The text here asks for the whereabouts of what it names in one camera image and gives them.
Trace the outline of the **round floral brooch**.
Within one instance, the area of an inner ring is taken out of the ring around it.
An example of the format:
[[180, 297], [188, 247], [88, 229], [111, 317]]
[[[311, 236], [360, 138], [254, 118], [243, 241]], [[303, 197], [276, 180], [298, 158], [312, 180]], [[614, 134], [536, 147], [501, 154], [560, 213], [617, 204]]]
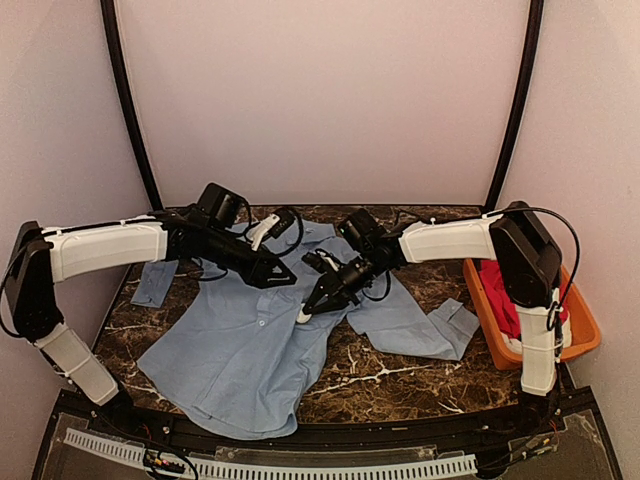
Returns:
[[298, 316], [296, 318], [296, 322], [298, 324], [306, 324], [311, 318], [312, 315], [308, 314], [304, 311], [305, 305], [302, 304], [298, 313]]

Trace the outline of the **light blue shirt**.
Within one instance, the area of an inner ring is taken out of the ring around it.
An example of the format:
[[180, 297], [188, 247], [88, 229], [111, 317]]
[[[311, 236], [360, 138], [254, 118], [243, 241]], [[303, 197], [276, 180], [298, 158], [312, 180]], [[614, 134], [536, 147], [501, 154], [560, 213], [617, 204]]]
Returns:
[[424, 312], [396, 279], [376, 280], [357, 303], [300, 322], [317, 280], [304, 254], [323, 249], [349, 261], [355, 252], [332, 225], [315, 222], [268, 245], [284, 252], [295, 284], [256, 289], [235, 273], [220, 277], [205, 262], [193, 303], [138, 360], [156, 390], [210, 432], [239, 440], [293, 433], [296, 409], [318, 380], [328, 337], [342, 321], [377, 351], [453, 361], [478, 328], [477, 317], [453, 299]]

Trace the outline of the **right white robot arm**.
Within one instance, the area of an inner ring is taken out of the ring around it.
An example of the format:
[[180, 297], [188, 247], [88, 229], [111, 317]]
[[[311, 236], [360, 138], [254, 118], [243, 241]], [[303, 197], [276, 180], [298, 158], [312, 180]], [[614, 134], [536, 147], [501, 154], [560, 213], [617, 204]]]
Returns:
[[358, 303], [358, 293], [382, 274], [411, 263], [482, 259], [498, 263], [514, 304], [522, 344], [521, 389], [529, 394], [510, 413], [521, 434], [534, 432], [549, 416], [548, 395], [557, 381], [561, 355], [559, 315], [571, 284], [562, 279], [562, 253], [538, 216], [523, 201], [476, 217], [443, 223], [417, 220], [386, 229], [360, 208], [338, 230], [357, 257], [340, 265], [320, 254], [303, 260], [320, 277], [302, 314], [313, 316]]

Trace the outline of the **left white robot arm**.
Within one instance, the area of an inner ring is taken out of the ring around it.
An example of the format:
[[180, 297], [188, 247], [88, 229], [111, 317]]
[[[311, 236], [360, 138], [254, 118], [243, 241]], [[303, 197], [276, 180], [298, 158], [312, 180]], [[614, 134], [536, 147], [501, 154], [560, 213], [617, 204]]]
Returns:
[[234, 231], [239, 211], [249, 208], [242, 196], [210, 183], [185, 207], [72, 227], [27, 221], [1, 277], [3, 310], [9, 315], [1, 328], [34, 346], [90, 402], [103, 407], [103, 421], [117, 434], [134, 435], [141, 427], [140, 412], [120, 398], [118, 381], [66, 323], [57, 285], [133, 264], [193, 258], [237, 273], [250, 287], [294, 284], [296, 276], [280, 255]]

